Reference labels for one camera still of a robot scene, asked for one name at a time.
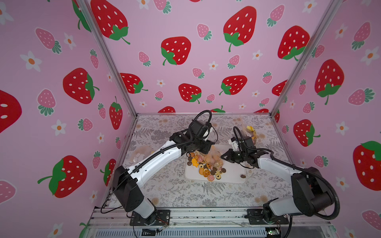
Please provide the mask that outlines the ziploc bag yellow duck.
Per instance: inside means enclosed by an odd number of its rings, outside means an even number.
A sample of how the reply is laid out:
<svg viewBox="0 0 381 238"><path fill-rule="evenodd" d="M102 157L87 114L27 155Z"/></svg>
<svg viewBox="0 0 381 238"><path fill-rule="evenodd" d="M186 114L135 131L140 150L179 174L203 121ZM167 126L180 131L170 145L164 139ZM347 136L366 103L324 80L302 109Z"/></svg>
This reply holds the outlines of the ziploc bag yellow duck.
<svg viewBox="0 0 381 238"><path fill-rule="evenodd" d="M211 146L208 154L205 155L204 160L207 164L210 164L211 166L216 167L217 169L223 167L221 153L214 145Z"/></svg>

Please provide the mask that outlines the ziploc bag with cookies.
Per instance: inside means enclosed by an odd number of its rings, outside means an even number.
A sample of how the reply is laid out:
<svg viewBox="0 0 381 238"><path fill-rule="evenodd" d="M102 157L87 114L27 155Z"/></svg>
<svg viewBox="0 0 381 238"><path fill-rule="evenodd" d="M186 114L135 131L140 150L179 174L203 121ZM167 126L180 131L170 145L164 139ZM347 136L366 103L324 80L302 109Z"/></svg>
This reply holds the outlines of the ziploc bag with cookies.
<svg viewBox="0 0 381 238"><path fill-rule="evenodd" d="M143 159L151 155L154 151L155 150L152 149L150 146L140 146L132 152L132 154L128 158L128 161L132 164L141 162Z"/></svg>

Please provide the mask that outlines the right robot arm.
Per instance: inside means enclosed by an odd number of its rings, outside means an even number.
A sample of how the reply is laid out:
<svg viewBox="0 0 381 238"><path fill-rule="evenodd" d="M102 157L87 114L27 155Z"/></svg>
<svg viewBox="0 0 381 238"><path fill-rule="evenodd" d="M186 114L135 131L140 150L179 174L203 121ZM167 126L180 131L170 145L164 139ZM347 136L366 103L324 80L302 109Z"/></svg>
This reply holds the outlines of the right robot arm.
<svg viewBox="0 0 381 238"><path fill-rule="evenodd" d="M231 148L221 158L230 163L250 165L275 174L288 182L292 195L273 199L263 205L263 219L270 223L283 215L302 214L333 220L340 212L340 202L333 186L314 167L301 168L275 158L267 148L257 148L251 138L229 140Z"/></svg>

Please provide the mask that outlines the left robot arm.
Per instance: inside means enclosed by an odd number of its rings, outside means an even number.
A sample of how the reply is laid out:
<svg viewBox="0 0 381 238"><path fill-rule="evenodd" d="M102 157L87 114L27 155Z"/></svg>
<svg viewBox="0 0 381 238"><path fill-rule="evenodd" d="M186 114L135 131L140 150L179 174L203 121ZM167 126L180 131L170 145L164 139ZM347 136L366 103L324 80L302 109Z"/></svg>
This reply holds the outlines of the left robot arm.
<svg viewBox="0 0 381 238"><path fill-rule="evenodd" d="M141 189L158 171L170 162L195 151L208 153L214 142L208 140L211 123L193 120L185 130L171 135L168 141L141 162L114 172L113 193L126 212L135 212L148 223L158 217L157 208Z"/></svg>

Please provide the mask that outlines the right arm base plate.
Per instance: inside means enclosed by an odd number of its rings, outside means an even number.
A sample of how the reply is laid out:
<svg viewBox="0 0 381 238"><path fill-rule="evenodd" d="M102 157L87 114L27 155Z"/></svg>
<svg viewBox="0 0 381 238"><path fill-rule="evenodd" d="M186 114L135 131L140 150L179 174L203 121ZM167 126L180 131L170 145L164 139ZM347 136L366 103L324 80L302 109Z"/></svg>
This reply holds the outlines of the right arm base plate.
<svg viewBox="0 0 381 238"><path fill-rule="evenodd" d="M248 209L244 216L251 225L288 225L287 215L275 216L262 208Z"/></svg>

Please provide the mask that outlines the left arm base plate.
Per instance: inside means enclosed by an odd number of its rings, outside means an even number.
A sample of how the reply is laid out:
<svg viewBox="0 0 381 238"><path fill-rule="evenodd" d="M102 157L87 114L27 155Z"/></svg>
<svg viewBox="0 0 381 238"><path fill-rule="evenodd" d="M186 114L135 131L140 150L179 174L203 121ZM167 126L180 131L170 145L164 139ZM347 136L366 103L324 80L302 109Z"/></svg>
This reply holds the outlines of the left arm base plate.
<svg viewBox="0 0 381 238"><path fill-rule="evenodd" d="M171 210L155 210L148 218L143 218L133 211L130 218L130 226L167 226L170 222Z"/></svg>

